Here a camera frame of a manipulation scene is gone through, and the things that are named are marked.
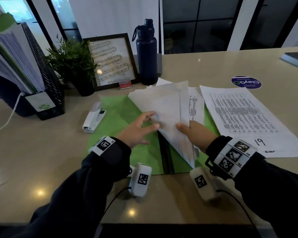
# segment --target dark book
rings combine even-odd
[[[285,53],[280,59],[298,67],[298,52]]]

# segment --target plant pot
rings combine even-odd
[[[92,80],[84,80],[84,79],[79,79],[79,80],[72,80],[71,82],[74,87],[77,89],[80,95],[83,97],[92,95],[94,93],[94,86],[93,86],[93,81]]]

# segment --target beige countertop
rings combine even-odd
[[[262,87],[251,90],[272,113],[298,137],[298,68],[278,58],[296,48],[193,53],[163,56],[162,78],[189,80],[189,86],[235,88],[234,76],[251,76]],[[133,88],[145,88],[141,84]],[[34,210],[49,202],[52,192],[80,168],[88,134],[82,124],[99,96],[125,95],[131,90],[104,90],[89,97],[75,92],[65,97],[66,113],[40,121],[36,116],[14,115],[0,131],[0,223],[26,223]],[[11,109],[0,100],[0,127]],[[269,159],[298,173],[298,158]],[[107,204],[129,179],[115,183]],[[223,182],[240,197],[232,180]],[[206,204],[199,197],[188,173],[152,176],[146,196],[122,194],[104,216],[103,223],[224,223],[249,224],[242,209],[231,199]]]

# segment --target purple sticker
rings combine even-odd
[[[231,81],[233,84],[241,88],[246,87],[249,89],[256,89],[262,86],[262,83],[259,82],[257,79],[246,77],[246,76],[236,76],[232,78]]]

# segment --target black sleeve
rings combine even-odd
[[[38,208],[26,229],[14,237],[93,237],[113,182],[129,174],[131,149],[113,139],[123,154],[117,165],[91,152],[82,167],[55,190],[51,202]]]
[[[215,158],[231,139],[218,137],[207,148],[207,155]],[[256,152],[234,182],[245,204],[268,221],[279,238],[298,237],[297,174],[267,163],[265,157]]]

